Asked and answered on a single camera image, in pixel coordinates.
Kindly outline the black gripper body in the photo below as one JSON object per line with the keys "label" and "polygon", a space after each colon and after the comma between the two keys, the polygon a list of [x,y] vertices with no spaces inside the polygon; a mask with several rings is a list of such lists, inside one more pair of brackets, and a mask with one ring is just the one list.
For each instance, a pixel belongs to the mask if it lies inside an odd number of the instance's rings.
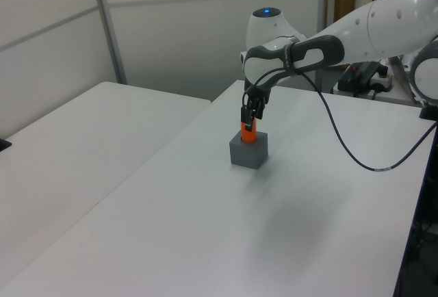
{"label": "black gripper body", "polygon": [[268,104],[271,88],[260,87],[260,86],[249,86],[245,89],[245,95],[247,96],[247,101],[251,101],[255,103],[257,100],[260,100],[264,104]]}

